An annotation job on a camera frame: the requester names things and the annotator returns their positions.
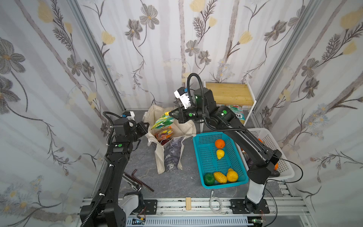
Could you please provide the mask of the green candy bag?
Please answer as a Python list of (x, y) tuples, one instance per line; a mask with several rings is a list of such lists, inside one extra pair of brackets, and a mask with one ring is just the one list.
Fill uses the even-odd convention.
[(175, 118), (173, 118), (170, 114), (170, 112), (165, 112), (152, 126), (151, 129), (163, 129), (170, 125), (172, 125), (175, 121)]

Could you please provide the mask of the cream canvas grocery bag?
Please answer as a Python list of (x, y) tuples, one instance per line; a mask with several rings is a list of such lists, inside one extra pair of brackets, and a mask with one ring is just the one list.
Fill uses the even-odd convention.
[(143, 116), (143, 121), (150, 124), (146, 137), (148, 145), (155, 146), (158, 174), (182, 169), (183, 142), (190, 137), (196, 136), (196, 126), (193, 121), (184, 124), (174, 121), (171, 125), (162, 129), (153, 128), (157, 120), (171, 110), (171, 107), (162, 108), (152, 105)]

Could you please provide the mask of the orange candy bag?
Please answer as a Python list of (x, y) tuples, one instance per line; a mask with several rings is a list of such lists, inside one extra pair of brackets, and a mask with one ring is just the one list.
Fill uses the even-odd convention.
[(171, 126), (163, 128), (162, 130), (158, 131), (155, 134), (155, 138), (161, 142), (162, 140), (166, 140), (169, 139), (172, 135), (174, 134), (173, 129), (171, 128)]

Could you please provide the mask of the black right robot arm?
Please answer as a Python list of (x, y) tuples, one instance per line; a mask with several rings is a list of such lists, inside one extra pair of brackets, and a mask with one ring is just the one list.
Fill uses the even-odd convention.
[(218, 107), (213, 92), (203, 86), (198, 74), (191, 73), (188, 76), (186, 91), (186, 105), (171, 111), (170, 116), (180, 124), (189, 120), (201, 120), (209, 129), (223, 132), (237, 143), (252, 160), (252, 166), (247, 172), (250, 183), (245, 204), (259, 205), (266, 182), (282, 157), (281, 151), (272, 150), (260, 142), (230, 108)]

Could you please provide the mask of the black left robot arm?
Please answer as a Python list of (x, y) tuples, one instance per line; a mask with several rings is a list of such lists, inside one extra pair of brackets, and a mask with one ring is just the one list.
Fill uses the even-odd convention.
[(103, 115), (111, 128), (104, 157), (107, 167), (91, 203), (81, 208), (82, 227), (124, 227), (131, 214), (142, 213), (146, 208), (141, 191), (127, 193), (120, 201), (119, 189), (130, 155), (135, 150), (133, 144), (147, 134), (149, 124), (137, 123), (132, 111), (122, 115), (104, 111)]

